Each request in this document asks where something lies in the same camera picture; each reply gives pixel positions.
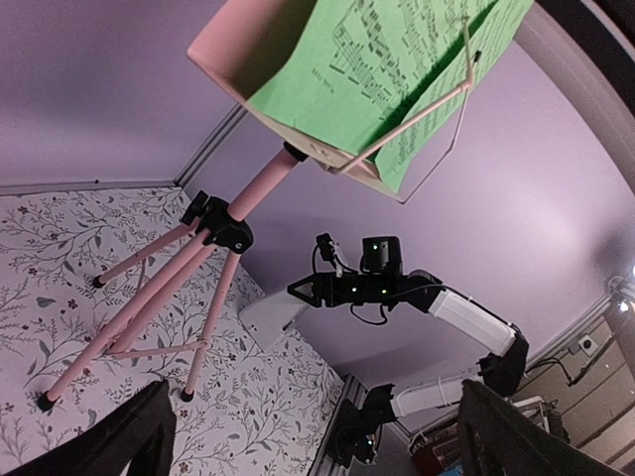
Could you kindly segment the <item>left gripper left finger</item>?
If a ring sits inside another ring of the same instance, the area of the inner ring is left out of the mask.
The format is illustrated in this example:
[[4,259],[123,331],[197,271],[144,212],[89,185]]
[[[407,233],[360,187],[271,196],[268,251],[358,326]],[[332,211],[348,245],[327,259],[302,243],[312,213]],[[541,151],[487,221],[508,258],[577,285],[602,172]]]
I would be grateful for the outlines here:
[[117,407],[1,409],[3,475],[170,475],[177,416],[165,380]]

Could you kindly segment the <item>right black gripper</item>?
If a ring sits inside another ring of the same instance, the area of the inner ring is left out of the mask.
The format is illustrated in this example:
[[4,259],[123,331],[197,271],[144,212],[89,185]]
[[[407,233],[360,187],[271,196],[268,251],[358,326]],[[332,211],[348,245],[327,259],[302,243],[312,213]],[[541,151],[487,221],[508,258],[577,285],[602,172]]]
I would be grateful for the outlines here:
[[306,277],[289,284],[287,292],[313,308],[320,308],[320,301],[326,307],[364,305],[387,301],[397,292],[397,282],[384,275],[318,273],[317,279]]

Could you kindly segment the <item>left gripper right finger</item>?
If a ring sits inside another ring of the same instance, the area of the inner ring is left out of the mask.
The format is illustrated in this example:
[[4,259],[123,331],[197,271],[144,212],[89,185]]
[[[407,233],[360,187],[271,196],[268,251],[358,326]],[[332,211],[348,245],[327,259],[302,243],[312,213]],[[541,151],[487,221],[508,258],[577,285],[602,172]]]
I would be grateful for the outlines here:
[[619,475],[545,432],[485,385],[465,380],[458,409],[465,475]]

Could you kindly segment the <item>white metronome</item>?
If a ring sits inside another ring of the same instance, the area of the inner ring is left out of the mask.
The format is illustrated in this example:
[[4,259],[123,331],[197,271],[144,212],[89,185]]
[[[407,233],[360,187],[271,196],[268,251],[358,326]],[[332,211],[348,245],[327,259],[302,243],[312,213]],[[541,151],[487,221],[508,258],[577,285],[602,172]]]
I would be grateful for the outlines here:
[[287,291],[260,298],[241,309],[238,318],[263,352],[268,351],[294,325],[309,305]]

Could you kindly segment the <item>pink music stand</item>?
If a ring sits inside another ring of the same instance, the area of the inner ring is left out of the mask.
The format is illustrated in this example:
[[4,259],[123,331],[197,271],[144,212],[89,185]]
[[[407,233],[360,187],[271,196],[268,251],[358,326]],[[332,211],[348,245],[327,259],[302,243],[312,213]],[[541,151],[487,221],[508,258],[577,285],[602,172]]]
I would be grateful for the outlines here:
[[[193,41],[189,57],[225,92],[232,95],[240,104],[246,104],[247,89],[240,85],[240,80],[246,79],[249,88],[263,84],[265,68],[279,67],[283,64],[283,49],[297,40],[302,32],[301,24],[313,9],[314,4],[311,1],[229,1]],[[193,351],[194,358],[181,398],[185,402],[191,401],[204,354],[210,345],[212,330],[240,256],[253,243],[253,233],[246,222],[248,214],[297,164],[306,159],[317,161],[325,171],[333,175],[347,175],[388,194],[390,190],[380,178],[379,172],[366,160],[398,134],[407,131],[454,97],[468,94],[474,83],[475,65],[479,55],[470,50],[469,32],[463,34],[463,44],[465,79],[451,92],[419,111],[405,124],[384,134],[357,156],[280,124],[250,107],[248,110],[251,114],[283,138],[284,145],[281,151],[233,201],[226,202],[200,192],[177,228],[156,239],[113,269],[94,278],[93,286],[101,288],[109,280],[179,238],[185,235],[190,237],[187,245],[147,284],[140,285],[136,294],[96,334],[55,383],[39,395],[38,408],[43,412],[51,410],[65,388],[101,352],[106,352],[116,359],[139,357],[139,352],[129,349],[134,339],[214,250],[224,248],[228,254],[201,337],[188,346],[189,350]]]

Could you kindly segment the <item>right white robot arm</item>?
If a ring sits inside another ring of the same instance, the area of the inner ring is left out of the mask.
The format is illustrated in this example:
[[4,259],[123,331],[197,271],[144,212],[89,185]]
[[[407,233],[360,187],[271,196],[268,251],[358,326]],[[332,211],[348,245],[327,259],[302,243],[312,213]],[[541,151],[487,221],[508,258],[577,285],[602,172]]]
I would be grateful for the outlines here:
[[[478,360],[479,370],[470,378],[500,397],[513,396],[525,373],[529,343],[520,329],[425,272],[408,276],[318,272],[288,285],[287,292],[315,308],[374,303],[381,314],[405,302],[486,348],[488,354]],[[392,384],[378,386],[368,391],[361,407],[345,400],[334,418],[326,454],[346,469],[353,460],[372,463],[377,455],[377,433],[384,424],[458,403],[462,381],[462,377],[440,379],[397,395]]]

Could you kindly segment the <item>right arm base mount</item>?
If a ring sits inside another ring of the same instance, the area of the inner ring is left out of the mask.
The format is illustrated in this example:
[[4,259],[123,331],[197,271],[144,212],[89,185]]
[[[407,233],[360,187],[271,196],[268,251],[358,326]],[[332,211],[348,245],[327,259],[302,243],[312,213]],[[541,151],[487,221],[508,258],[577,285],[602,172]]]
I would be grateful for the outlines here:
[[370,465],[377,456],[377,433],[381,426],[374,410],[358,408],[346,399],[335,417],[326,445],[326,454],[348,469],[353,460]]

